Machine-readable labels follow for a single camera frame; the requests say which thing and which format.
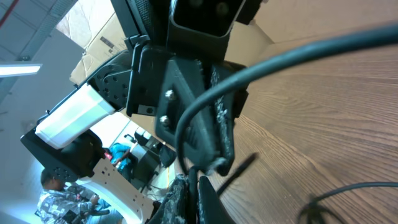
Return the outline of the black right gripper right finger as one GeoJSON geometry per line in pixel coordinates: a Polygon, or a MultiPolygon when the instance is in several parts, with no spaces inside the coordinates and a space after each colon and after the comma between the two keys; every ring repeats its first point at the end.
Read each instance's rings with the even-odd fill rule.
{"type": "Polygon", "coordinates": [[[199,178],[198,184],[198,223],[235,224],[212,184],[205,176],[199,178]]]}

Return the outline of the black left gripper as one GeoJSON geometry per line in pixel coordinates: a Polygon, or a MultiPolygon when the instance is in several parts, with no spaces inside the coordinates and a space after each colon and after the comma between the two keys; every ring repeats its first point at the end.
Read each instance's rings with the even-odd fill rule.
{"type": "MultiPolygon", "coordinates": [[[[156,135],[194,165],[208,168],[218,157],[212,110],[207,106],[193,113],[190,105],[219,81],[244,68],[191,49],[136,44],[126,113],[156,116],[156,135]]],[[[218,98],[213,106],[224,159],[217,167],[221,176],[229,173],[235,158],[233,101],[232,91],[218,98]]]]}

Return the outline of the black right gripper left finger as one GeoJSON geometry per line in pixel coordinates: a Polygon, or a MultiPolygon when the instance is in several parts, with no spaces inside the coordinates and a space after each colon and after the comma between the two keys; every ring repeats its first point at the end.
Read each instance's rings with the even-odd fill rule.
{"type": "Polygon", "coordinates": [[[187,195],[188,177],[179,174],[149,224],[186,224],[187,195]]]}

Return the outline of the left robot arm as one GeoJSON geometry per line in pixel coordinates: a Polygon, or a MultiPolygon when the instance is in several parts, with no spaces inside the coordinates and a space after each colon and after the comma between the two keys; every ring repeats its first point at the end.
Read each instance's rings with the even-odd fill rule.
{"type": "Polygon", "coordinates": [[[126,50],[100,65],[21,143],[53,178],[85,186],[110,203],[128,223],[231,223],[207,177],[215,171],[233,181],[234,120],[247,86],[207,102],[182,126],[185,112],[208,90],[243,69],[225,60],[234,22],[248,24],[259,1],[113,1],[126,35],[126,50]],[[131,185],[106,157],[91,130],[125,111],[155,118],[155,134],[175,148],[179,163],[193,167],[172,183],[163,202],[131,185]]]}

